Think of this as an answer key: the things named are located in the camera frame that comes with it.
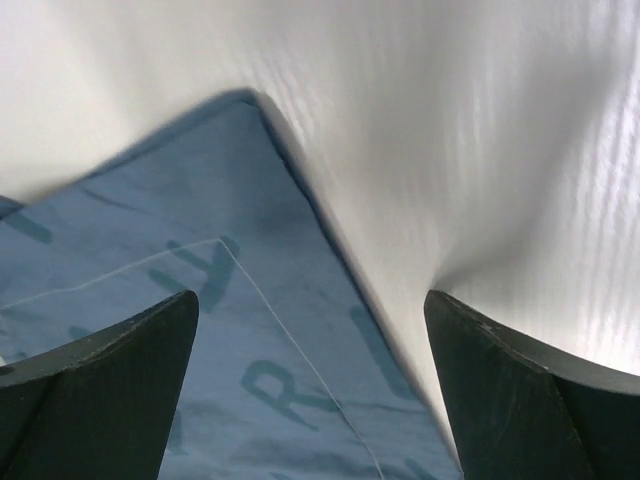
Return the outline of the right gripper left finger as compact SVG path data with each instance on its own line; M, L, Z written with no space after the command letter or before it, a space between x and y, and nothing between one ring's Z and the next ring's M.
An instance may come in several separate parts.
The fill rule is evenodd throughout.
M198 325L186 290L1 369L4 479L155 479Z

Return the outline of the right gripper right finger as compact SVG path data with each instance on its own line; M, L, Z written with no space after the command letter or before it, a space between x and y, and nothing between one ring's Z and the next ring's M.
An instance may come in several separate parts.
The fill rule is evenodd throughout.
M639 379L430 291L424 314L467 479L639 476Z

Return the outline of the blue letter-print cloth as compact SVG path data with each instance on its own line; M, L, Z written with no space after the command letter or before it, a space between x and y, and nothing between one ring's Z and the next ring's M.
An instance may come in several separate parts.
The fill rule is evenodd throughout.
M245 93L1 218L5 361L184 289L200 319L162 478L459 477Z

